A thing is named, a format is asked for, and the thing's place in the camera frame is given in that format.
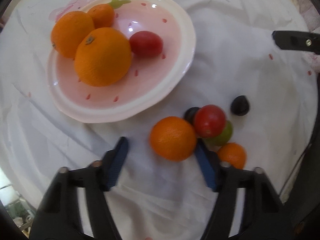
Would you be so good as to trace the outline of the small mandarin orange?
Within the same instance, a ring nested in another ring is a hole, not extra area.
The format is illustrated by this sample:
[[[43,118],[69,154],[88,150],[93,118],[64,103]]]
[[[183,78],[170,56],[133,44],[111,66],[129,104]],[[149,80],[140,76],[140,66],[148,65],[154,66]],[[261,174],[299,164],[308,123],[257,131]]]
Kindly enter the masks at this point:
[[[242,170],[246,164],[246,150],[239,144],[230,142],[221,146],[217,151],[221,161],[230,163],[234,168]]]

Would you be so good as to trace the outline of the dark purple cherry tomato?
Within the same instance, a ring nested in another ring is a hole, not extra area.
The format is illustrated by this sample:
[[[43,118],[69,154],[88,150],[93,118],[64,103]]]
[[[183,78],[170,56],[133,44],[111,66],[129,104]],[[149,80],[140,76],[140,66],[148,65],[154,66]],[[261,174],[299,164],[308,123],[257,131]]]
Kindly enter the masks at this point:
[[[244,116],[250,110],[250,104],[246,96],[237,96],[231,103],[231,112],[237,116]]]

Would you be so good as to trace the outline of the green cherry tomato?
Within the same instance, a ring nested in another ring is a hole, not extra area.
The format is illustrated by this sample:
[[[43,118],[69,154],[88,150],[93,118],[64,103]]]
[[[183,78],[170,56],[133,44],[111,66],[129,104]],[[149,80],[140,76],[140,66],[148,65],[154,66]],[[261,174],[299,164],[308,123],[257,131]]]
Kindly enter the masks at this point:
[[[210,147],[223,146],[224,144],[229,142],[232,135],[233,135],[233,125],[229,120],[227,120],[226,125],[223,129],[223,132],[220,135],[213,137],[213,138],[204,138],[203,140]]]

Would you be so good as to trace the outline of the red cherry tomato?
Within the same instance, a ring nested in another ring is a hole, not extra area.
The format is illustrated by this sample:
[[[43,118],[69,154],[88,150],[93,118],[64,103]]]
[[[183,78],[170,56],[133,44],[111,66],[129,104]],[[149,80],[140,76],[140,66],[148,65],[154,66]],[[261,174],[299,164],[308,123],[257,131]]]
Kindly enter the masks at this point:
[[[150,31],[139,31],[133,34],[129,43],[132,52],[137,56],[156,57],[163,51],[163,40],[159,35]]]
[[[196,134],[202,138],[217,137],[223,132],[225,125],[225,112],[216,105],[206,105],[200,108],[193,121]]]

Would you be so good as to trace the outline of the medium mandarin orange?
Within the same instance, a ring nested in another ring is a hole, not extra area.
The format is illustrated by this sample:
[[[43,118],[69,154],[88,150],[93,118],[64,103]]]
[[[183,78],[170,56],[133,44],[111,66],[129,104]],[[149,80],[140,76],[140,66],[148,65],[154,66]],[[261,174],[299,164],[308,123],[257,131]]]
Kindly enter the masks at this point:
[[[193,154],[197,136],[189,122],[176,116],[169,116],[153,126],[149,142],[157,155],[179,162],[188,159]]]

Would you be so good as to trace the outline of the white cartoon bed sheet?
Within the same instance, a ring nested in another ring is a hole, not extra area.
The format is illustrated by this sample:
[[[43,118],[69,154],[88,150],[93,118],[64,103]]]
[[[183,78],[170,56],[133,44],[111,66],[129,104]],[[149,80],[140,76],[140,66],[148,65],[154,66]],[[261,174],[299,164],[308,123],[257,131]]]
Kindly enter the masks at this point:
[[[164,160],[149,146],[152,126],[193,106],[229,110],[247,96],[251,109],[234,125],[246,168],[263,168],[286,199],[294,167],[317,112],[316,74],[299,51],[278,49],[272,32],[306,30],[288,0],[174,0],[191,17],[192,66],[160,103],[124,121],[83,124],[53,105],[46,84],[55,17],[71,0],[21,0],[1,33],[1,168],[32,206],[57,170],[87,166],[126,136],[130,152],[118,185],[106,194],[123,239],[199,239],[216,194],[195,158]]]

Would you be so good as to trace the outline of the pink strawberry-shaped plate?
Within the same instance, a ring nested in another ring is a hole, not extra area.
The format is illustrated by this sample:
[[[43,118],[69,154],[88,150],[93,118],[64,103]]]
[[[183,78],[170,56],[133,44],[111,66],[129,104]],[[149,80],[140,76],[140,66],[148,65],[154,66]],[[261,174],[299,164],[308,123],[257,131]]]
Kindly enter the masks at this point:
[[[164,46],[157,57],[134,57],[129,72],[107,87],[84,84],[73,60],[51,51],[46,76],[54,104],[65,115],[90,124],[125,120],[163,100],[189,69],[196,48],[191,18],[173,0],[95,0],[82,10],[105,3],[117,5],[114,27],[125,36],[151,31]]]

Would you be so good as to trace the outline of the red cherry tomato in plate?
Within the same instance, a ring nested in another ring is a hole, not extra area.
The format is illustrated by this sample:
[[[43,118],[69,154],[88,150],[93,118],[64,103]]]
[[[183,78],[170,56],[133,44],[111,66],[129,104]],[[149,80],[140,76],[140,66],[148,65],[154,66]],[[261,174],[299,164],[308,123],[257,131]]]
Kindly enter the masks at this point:
[[[156,57],[163,51],[163,40],[159,35],[150,31],[139,31],[133,34],[129,43],[132,52],[137,56]]]

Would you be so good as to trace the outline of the large orange front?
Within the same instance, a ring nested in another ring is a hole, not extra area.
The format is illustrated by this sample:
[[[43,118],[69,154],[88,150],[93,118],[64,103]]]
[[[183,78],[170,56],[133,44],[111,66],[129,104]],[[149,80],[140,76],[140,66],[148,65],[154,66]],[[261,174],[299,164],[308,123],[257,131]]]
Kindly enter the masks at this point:
[[[114,28],[98,28],[78,46],[74,68],[83,83],[105,87],[121,80],[131,63],[132,52],[126,36]]]

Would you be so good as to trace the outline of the large orange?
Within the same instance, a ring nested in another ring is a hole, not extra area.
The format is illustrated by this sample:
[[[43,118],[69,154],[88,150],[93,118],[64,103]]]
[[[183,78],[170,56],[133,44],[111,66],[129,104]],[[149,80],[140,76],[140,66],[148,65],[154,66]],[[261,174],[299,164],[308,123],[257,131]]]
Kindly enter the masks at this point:
[[[114,28],[98,28],[78,46],[74,68],[83,83],[105,87],[121,80],[131,63],[132,52],[126,36]]]
[[[50,39],[53,48],[65,58],[73,59],[83,39],[94,30],[91,16],[83,11],[72,11],[54,25]]]

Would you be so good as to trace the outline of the large orange back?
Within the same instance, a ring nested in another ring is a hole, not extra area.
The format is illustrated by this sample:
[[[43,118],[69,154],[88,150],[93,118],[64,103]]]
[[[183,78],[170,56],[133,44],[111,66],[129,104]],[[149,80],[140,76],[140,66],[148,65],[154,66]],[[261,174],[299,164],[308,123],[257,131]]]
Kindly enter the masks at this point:
[[[53,48],[65,58],[73,59],[83,39],[94,30],[91,16],[83,11],[72,11],[54,25],[50,39]]]

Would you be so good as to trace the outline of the small mandarin by leaf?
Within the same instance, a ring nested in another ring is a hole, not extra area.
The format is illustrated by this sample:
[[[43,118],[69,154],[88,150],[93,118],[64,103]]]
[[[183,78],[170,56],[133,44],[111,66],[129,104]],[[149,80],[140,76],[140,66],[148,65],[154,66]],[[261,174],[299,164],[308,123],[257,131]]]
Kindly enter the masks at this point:
[[[91,16],[96,29],[112,27],[115,18],[114,9],[109,4],[98,4],[87,12]]]

